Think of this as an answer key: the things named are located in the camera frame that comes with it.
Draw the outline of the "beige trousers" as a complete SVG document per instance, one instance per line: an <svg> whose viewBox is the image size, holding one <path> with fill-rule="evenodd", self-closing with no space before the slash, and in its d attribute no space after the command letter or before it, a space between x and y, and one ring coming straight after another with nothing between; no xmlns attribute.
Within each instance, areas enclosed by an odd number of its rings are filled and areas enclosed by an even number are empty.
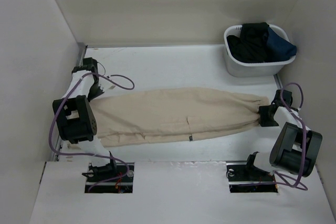
<svg viewBox="0 0 336 224"><path fill-rule="evenodd" d="M210 88L143 91L90 102L105 147L200 141L258 125L269 99Z"/></svg>

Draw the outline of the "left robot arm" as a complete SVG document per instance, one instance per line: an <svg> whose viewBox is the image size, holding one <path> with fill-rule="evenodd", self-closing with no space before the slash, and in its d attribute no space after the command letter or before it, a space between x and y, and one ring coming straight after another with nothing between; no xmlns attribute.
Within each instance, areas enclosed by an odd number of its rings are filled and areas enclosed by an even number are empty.
<svg viewBox="0 0 336 224"><path fill-rule="evenodd" d="M112 154L103 147L97 137L97 121L90 101L103 94L97 74L98 62L86 58L82 65L72 70L72 81L64 95L66 100L60 110L56 124L62 140L80 148L85 154L92 154L89 171L83 175L92 181L113 181L118 175Z"/></svg>

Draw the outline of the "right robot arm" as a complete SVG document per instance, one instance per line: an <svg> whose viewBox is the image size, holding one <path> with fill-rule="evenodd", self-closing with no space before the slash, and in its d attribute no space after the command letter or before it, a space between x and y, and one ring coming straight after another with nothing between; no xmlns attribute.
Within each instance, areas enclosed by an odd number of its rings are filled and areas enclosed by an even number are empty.
<svg viewBox="0 0 336 224"><path fill-rule="evenodd" d="M277 90L270 105L260 106L259 124L262 127L280 127L281 131L271 151L254 152L248 156L244 175L251 180L277 171L298 175L302 151L305 151L302 177L308 177L314 168L322 142L322 135L302 127L298 109L292 108L292 92Z"/></svg>

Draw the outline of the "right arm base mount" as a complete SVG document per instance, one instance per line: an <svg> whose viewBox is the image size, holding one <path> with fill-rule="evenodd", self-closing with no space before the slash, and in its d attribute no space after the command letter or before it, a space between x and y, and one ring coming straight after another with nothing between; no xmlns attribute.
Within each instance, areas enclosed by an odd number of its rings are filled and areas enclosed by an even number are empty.
<svg viewBox="0 0 336 224"><path fill-rule="evenodd" d="M275 182L275 176L257 168L248 168L245 162L226 163L226 177L231 193L277 193L277 185L260 185Z"/></svg>

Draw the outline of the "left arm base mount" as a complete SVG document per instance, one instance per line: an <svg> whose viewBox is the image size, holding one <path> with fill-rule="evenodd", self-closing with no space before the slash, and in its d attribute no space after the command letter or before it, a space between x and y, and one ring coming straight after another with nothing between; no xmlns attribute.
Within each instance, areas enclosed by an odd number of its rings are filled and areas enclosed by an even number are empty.
<svg viewBox="0 0 336 224"><path fill-rule="evenodd" d="M89 165L82 173L86 178L86 194L131 194L133 192L134 163L128 163L129 170L123 164L108 164L102 167Z"/></svg>

